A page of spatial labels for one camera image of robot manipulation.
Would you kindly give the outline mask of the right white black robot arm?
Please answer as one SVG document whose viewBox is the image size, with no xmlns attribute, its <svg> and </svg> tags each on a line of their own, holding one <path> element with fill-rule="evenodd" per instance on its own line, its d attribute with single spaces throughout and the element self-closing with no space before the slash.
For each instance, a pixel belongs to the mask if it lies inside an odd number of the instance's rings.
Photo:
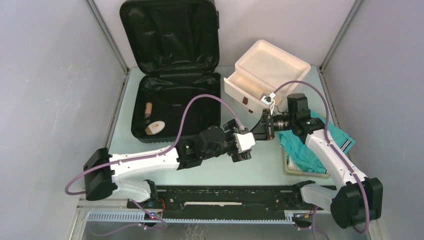
<svg viewBox="0 0 424 240">
<path fill-rule="evenodd" d="M 312 117 L 308 99 L 303 93 L 287 96 L 288 110 L 273 115 L 269 108 L 262 111 L 252 133 L 256 140 L 272 140 L 275 132 L 290 131 L 308 147 L 331 176 L 336 189 L 331 190 L 312 180 L 294 185 L 291 204 L 304 209 L 309 204 L 329 211 L 342 229 L 368 225 L 382 215 L 383 184 L 359 170 L 336 145 L 325 123 Z"/>
</svg>

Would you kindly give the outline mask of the brown cosmetic tube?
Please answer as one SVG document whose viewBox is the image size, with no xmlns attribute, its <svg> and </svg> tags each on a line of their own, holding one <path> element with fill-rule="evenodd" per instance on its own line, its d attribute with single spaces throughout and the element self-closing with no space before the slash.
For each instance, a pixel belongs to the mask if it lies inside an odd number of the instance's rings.
<svg viewBox="0 0 424 240">
<path fill-rule="evenodd" d="M 153 103 L 147 102 L 145 104 L 145 110 L 144 110 L 144 119 L 148 119 L 152 115 L 152 109 L 153 109 Z"/>
</svg>

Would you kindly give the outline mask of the white drawer unit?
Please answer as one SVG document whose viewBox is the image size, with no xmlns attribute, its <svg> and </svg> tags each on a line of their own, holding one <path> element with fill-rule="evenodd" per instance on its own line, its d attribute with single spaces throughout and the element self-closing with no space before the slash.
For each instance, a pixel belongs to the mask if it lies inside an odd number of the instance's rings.
<svg viewBox="0 0 424 240">
<path fill-rule="evenodd" d="M 303 81 L 311 65 L 260 39 L 237 60 L 235 71 L 224 79 L 224 91 L 248 113 L 259 117 L 269 106 L 261 101 L 289 81 Z"/>
</svg>

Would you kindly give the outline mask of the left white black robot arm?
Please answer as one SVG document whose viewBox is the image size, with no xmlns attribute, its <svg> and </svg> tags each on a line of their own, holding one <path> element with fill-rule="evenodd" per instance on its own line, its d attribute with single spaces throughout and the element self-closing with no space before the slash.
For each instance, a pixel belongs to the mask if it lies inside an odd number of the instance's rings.
<svg viewBox="0 0 424 240">
<path fill-rule="evenodd" d="M 153 208 L 158 202 L 155 183 L 149 179 L 134 180 L 134 176 L 190 169 L 225 154 L 234 163 L 249 160 L 255 144 L 254 134 L 233 119 L 223 128 L 210 126 L 176 146 L 134 154 L 110 154 L 108 148 L 99 148 L 83 166 L 85 198 L 126 198 Z"/>
</svg>

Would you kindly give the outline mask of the light teal bottom garment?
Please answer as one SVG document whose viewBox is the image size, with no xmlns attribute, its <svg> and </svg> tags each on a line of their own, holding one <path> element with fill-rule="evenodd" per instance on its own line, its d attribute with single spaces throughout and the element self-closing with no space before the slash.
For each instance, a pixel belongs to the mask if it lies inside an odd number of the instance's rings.
<svg viewBox="0 0 424 240">
<path fill-rule="evenodd" d="M 356 143 L 350 135 L 336 127 L 331 122 L 328 124 L 328 130 L 335 143 L 344 153 L 348 153 Z M 289 169 L 317 174 L 327 173 L 326 168 L 319 158 L 290 130 L 279 131 L 278 138 L 280 146 L 286 150 L 288 155 Z"/>
</svg>

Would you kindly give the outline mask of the black ribbed hard-shell suitcase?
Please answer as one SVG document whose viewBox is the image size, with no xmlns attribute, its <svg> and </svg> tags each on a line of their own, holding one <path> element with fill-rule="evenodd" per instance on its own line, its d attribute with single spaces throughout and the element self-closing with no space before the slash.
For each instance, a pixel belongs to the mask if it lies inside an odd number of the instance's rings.
<svg viewBox="0 0 424 240">
<path fill-rule="evenodd" d="M 119 10 L 132 54 L 144 76 L 130 130 L 142 143 L 190 139 L 221 123 L 219 13 L 212 0 L 128 0 Z M 152 113 L 144 119 L 145 106 Z M 145 128 L 165 122 L 156 135 Z"/>
</svg>

